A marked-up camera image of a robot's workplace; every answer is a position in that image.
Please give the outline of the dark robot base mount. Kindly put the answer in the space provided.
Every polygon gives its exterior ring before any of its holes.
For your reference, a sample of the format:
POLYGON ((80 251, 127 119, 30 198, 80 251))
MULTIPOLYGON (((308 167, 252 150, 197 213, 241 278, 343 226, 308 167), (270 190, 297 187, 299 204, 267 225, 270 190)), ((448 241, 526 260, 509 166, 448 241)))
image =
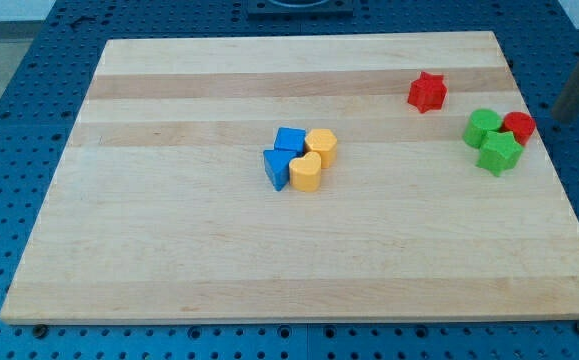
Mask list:
POLYGON ((351 17, 353 0, 246 0, 247 16, 256 19, 310 16, 351 17))

